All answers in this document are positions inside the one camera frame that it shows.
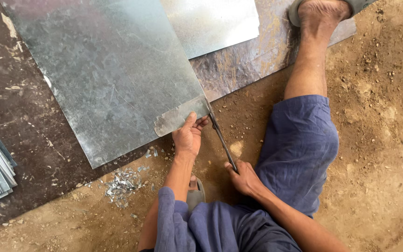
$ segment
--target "man's left hand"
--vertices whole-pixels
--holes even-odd
[[[186,118],[183,127],[172,132],[172,138],[175,142],[175,154],[189,155],[195,158],[202,142],[202,129],[208,123],[208,116],[197,120],[197,114],[192,111]]]

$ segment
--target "man's hand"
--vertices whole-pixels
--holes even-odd
[[[232,169],[232,165],[228,162],[225,162],[225,169],[227,169],[234,187],[240,193],[246,196],[254,197],[257,193],[267,189],[254,172],[254,169],[250,163],[243,162],[242,160],[238,159],[236,160],[235,164],[239,174]]]
[[[192,111],[186,118],[183,127],[172,132],[172,138],[175,142],[175,154],[177,156],[179,154],[189,155],[195,158],[200,150],[202,129],[208,123],[208,116],[197,120],[197,114]]]

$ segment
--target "gray sandal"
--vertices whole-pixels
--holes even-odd
[[[189,212],[192,212],[195,206],[198,205],[200,202],[206,202],[205,189],[203,188],[201,180],[199,180],[198,178],[197,178],[197,186],[198,190],[188,191],[186,203],[188,204]]]
[[[301,2],[304,0],[295,0],[292,5],[290,6],[290,9],[288,11],[288,17],[290,19],[290,22],[294,26],[301,26],[301,21],[299,20],[298,16],[298,7],[301,4]],[[365,9],[368,5],[374,3],[377,0],[343,0],[346,3],[349,3],[350,6],[352,6],[352,15],[351,17],[355,16],[357,13]]]

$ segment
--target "dirt floor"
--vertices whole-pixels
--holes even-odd
[[[358,34],[328,50],[330,107],[340,149],[328,169],[315,219],[353,252],[400,251],[398,245],[403,251],[403,0],[379,0],[355,21]],[[272,104],[282,100],[291,70],[212,103],[236,157],[257,162]],[[144,179],[149,184],[131,197],[126,209],[108,203],[95,181],[91,188],[77,188],[0,226],[0,251],[135,251],[147,210],[171,164],[165,157],[173,153],[169,135],[151,145],[166,153],[129,164],[151,169]],[[207,201],[234,203],[239,198],[222,168],[224,161],[220,141],[207,127],[194,167]]]

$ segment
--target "man's right hand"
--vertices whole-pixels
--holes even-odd
[[[239,174],[232,169],[232,165],[228,162],[225,162],[225,169],[227,169],[234,187],[240,193],[255,197],[259,192],[267,189],[254,172],[250,163],[238,159],[235,164]]]

